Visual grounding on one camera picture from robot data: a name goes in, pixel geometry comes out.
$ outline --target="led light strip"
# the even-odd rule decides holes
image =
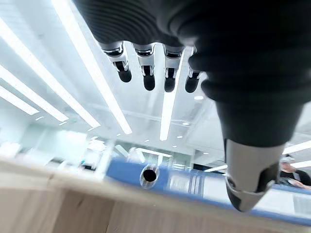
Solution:
[[[223,170],[226,169],[228,167],[228,165],[222,165],[222,166],[217,166],[217,167],[213,167],[210,169],[205,170],[205,172],[211,172],[211,171],[218,171],[218,170]]]
[[[291,164],[295,168],[311,166],[311,160]]]
[[[76,21],[70,6],[68,5],[68,1],[52,0],[52,3],[71,41],[73,42],[84,65],[86,66],[90,76],[99,89],[112,114],[125,134],[132,133],[129,124],[127,123],[114,95],[112,94],[109,85],[96,62],[96,59],[87,44],[79,24]]]
[[[74,111],[77,112],[91,127],[99,127],[100,124],[87,112],[81,104],[51,75],[51,73],[39,62],[39,60],[20,41],[12,30],[0,18],[0,35],[5,42],[18,54],[23,61]]]
[[[38,113],[39,111],[27,104],[26,102],[22,101],[17,96],[13,95],[8,90],[4,89],[2,86],[0,86],[0,97],[8,101],[9,103],[13,104],[15,107],[19,108],[20,110],[23,110],[25,113],[29,115],[33,115]]]
[[[157,152],[157,151],[153,151],[153,150],[147,150],[144,148],[137,148],[136,151],[141,151],[141,152],[145,152],[145,153],[149,153],[149,154],[155,154],[155,155],[161,155],[164,157],[172,157],[170,154],[165,154],[165,153],[161,153],[161,152]]]
[[[59,121],[68,120],[68,117],[59,112],[56,108],[46,102],[43,98],[41,98],[36,92],[22,83],[18,78],[16,78],[11,72],[9,72],[6,68],[0,65],[0,78],[5,80],[8,84],[14,87],[21,94],[26,96],[40,108],[51,114],[54,118]]]
[[[174,108],[175,96],[178,88],[178,81],[180,77],[181,67],[184,61],[185,51],[180,58],[179,67],[175,78],[175,88],[172,92],[164,92],[163,107],[162,107],[162,118],[161,118],[161,129],[160,129],[160,140],[165,141],[169,135],[171,118]]]
[[[306,150],[311,148],[311,140],[303,143],[299,143],[296,145],[293,145],[291,147],[285,148],[283,154],[290,154],[301,150]]]

